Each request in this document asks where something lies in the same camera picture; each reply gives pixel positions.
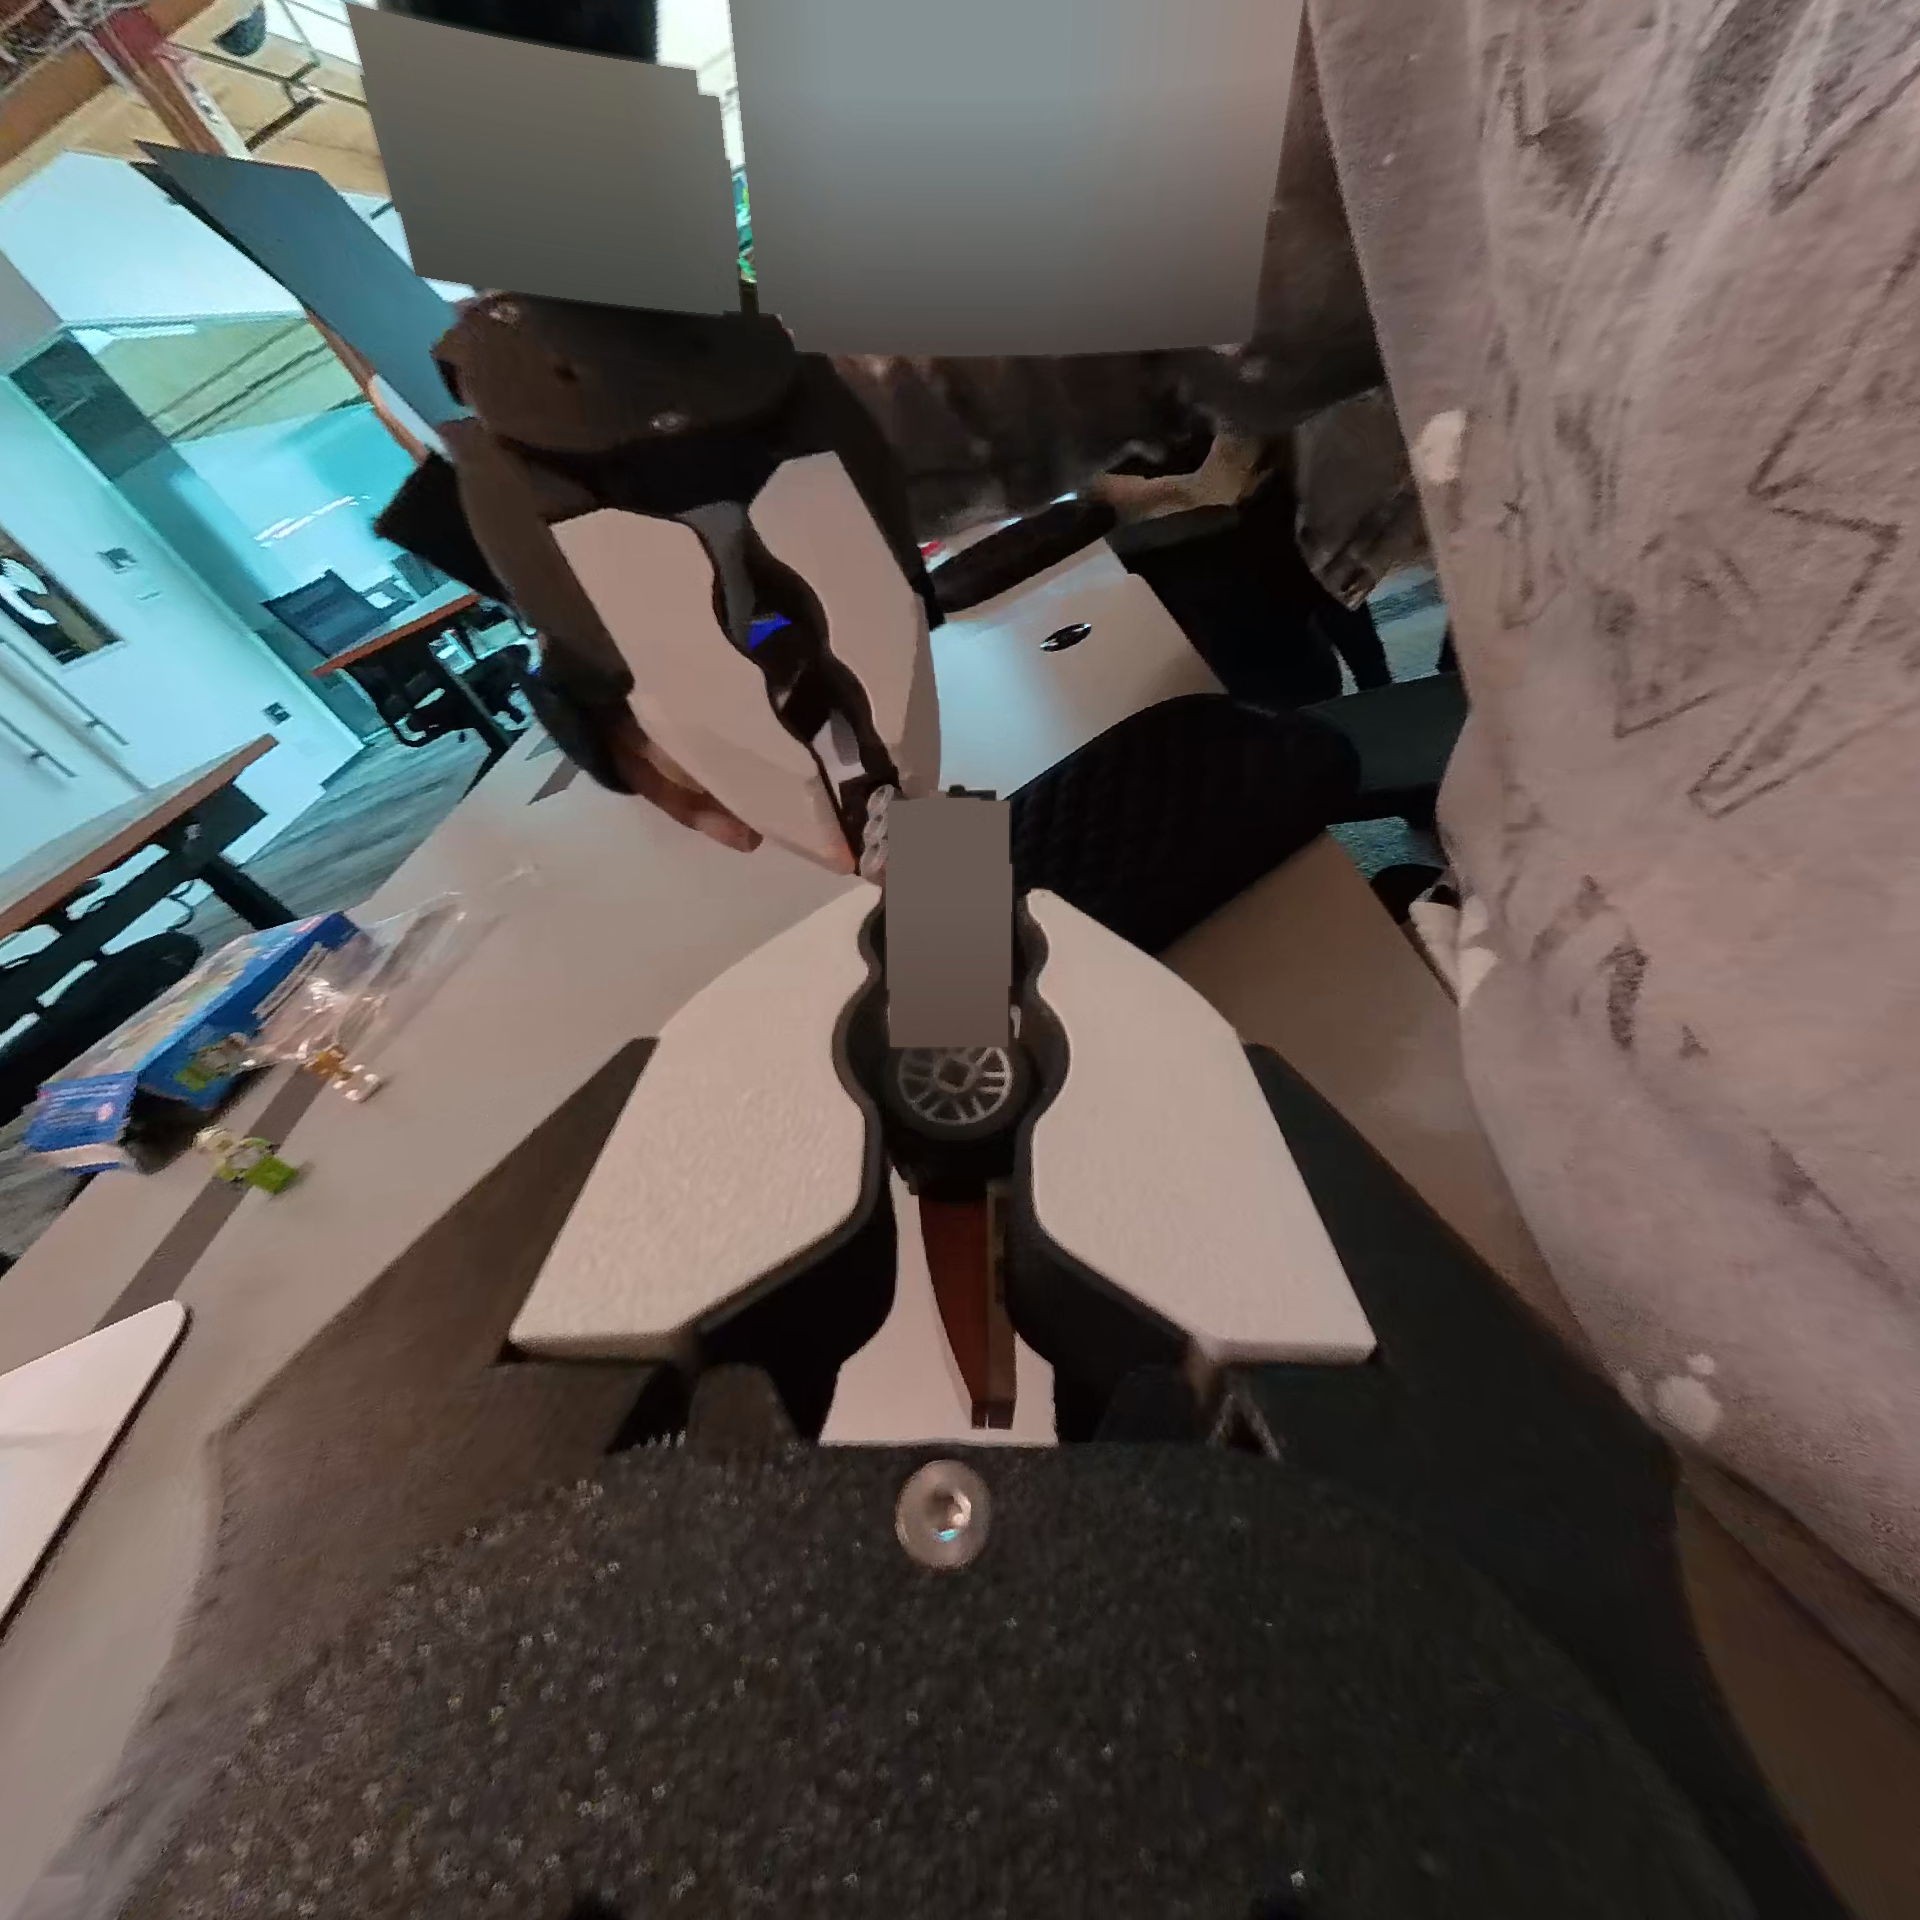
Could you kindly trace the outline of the long meeting table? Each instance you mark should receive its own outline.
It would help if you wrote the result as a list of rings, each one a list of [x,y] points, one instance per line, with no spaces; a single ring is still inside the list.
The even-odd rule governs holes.
[[[524,696],[534,668],[532,634],[508,615],[508,643],[488,650],[473,637],[492,615],[505,610],[458,590],[330,654],[308,677],[358,688],[401,749],[417,752],[469,736],[482,747],[486,774],[532,723]]]

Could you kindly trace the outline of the white base plate with lever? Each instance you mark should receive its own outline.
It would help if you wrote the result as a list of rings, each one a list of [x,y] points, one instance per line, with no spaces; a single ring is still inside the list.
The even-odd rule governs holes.
[[[2,1376],[2,1627],[88,1500],[190,1324],[178,1301],[102,1327]]]

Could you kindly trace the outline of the person's right hand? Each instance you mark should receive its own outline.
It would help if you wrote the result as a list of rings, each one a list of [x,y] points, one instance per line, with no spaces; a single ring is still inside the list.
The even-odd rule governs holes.
[[[711,792],[654,744],[624,742],[614,752],[624,792],[665,815],[678,826],[706,837],[731,852],[755,852],[762,835],[724,806]]]

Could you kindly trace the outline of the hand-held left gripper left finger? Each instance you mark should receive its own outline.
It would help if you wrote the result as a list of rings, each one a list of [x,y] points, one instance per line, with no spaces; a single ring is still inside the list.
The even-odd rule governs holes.
[[[876,1224],[893,1238],[878,1108],[847,1055],[880,906],[852,885],[664,1023],[516,1311],[516,1355],[691,1364]]]

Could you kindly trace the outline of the orange white lego car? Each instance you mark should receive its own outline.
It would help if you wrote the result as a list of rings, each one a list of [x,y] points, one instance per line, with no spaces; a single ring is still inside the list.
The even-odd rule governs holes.
[[[1021,1118],[994,1140],[940,1146],[893,1120],[878,1093],[882,1140],[917,1207],[925,1272],[970,1424],[1005,1433],[1018,1408],[1015,1333],[1005,1304],[1005,1237]]]

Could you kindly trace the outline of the black office chair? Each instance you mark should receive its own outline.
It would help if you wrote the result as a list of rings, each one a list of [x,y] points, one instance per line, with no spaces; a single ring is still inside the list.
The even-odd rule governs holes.
[[[386,736],[424,749],[465,729],[438,668],[432,637],[401,641],[356,667],[326,675],[324,663],[341,661],[354,649],[391,638],[428,612],[443,612],[460,597],[439,584],[416,590],[406,575],[387,575],[369,589],[349,587],[326,571],[297,589],[271,595],[260,609],[303,649],[303,673],[321,679],[334,693],[354,688],[358,702]]]

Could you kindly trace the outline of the green lego minifigure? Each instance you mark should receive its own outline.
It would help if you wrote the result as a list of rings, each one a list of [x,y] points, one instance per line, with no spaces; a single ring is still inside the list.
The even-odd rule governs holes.
[[[274,1140],[210,1125],[196,1132],[193,1148],[210,1175],[227,1189],[284,1194],[297,1189],[303,1168],[286,1161]]]

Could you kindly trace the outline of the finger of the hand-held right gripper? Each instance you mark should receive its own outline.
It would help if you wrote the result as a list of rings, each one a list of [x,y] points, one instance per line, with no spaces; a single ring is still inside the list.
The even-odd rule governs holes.
[[[762,668],[727,637],[720,577],[683,523],[599,508],[552,539],[632,675],[628,707],[668,780],[830,874],[856,856],[811,749],[788,733]]]
[[[784,463],[750,505],[750,526],[816,605],[827,654],[863,695],[902,794],[936,792],[942,714],[927,612],[849,471],[832,452]]]

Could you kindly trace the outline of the wooden office desk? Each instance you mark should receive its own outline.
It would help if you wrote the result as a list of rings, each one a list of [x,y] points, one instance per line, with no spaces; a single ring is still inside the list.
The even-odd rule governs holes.
[[[92,885],[149,851],[162,855],[172,876],[159,887],[164,897],[201,885],[249,929],[294,920],[294,911],[231,858],[237,841],[266,821],[237,780],[276,749],[274,735],[260,735],[16,862],[2,876],[2,940],[64,924]]]

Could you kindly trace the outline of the black honeycomb wrist rest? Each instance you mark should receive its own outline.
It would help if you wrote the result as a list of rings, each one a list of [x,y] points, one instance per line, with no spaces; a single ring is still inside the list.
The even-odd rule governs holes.
[[[1013,892],[1053,895],[1160,956],[1360,790],[1354,744],[1322,718],[1226,695],[1161,701],[1009,794]]]

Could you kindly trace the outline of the clear plastic bag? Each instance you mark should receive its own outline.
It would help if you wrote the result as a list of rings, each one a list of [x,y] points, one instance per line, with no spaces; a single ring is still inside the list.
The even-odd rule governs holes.
[[[306,1074],[328,1040],[356,1045],[382,1077],[400,1028],[413,1021],[492,931],[475,898],[442,892],[360,927],[338,949],[313,949],[257,1015],[244,1065]]]

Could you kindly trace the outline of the blue lego box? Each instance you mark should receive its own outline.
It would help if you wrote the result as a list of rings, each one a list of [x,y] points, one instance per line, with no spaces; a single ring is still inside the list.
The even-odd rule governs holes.
[[[266,1067],[271,1021],[367,932],[332,912],[231,938],[41,1083],[21,1148],[70,1175],[154,1175]]]

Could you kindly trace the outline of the dark panel easel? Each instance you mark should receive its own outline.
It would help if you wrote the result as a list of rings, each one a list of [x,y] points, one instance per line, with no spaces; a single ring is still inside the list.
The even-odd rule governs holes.
[[[141,172],[278,282],[426,425],[460,420],[436,351],[454,307],[319,175],[141,142]]]

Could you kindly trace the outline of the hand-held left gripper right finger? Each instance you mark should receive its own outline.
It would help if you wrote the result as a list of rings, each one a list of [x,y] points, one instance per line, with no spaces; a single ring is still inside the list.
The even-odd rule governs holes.
[[[1205,1363],[1368,1363],[1373,1327],[1236,1028],[1055,892],[1023,908],[1065,1045],[1028,1148],[1040,1233]]]

